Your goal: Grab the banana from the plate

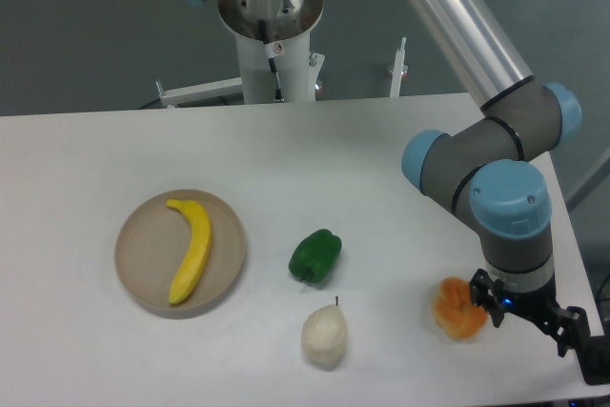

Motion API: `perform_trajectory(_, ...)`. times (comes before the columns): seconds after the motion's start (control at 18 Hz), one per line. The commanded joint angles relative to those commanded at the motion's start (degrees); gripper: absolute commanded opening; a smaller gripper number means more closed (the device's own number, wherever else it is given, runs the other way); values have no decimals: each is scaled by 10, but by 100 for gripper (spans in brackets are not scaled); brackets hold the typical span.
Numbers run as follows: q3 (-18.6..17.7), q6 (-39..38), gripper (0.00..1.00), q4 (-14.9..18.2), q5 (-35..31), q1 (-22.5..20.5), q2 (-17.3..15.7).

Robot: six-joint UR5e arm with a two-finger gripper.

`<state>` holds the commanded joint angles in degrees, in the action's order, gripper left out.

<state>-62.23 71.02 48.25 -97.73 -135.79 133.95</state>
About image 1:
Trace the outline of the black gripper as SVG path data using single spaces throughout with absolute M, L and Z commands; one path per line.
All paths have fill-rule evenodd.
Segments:
M 583 354 L 589 347 L 587 313 L 581 307 L 559 306 L 553 276 L 535 291 L 515 293 L 507 290 L 502 280 L 477 269 L 469 281 L 469 291 L 472 304 L 491 317 L 495 328 L 501 325 L 505 314 L 516 315 L 550 336 L 557 344 L 559 357 L 565 357 L 569 350 Z

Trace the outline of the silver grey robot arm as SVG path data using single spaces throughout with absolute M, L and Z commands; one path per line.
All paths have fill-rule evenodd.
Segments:
M 471 303 L 495 325 L 506 314 L 532 322 L 560 355 L 591 356 L 599 341 L 586 313 L 556 300 L 551 204 L 532 165 L 579 128 L 577 98 L 536 80 L 482 0 L 412 2 L 483 117 L 456 135 L 417 134 L 404 175 L 478 235 L 487 266 L 468 286 Z M 315 100 L 309 34 L 322 0 L 218 0 L 218 10 L 238 44 L 246 102 Z

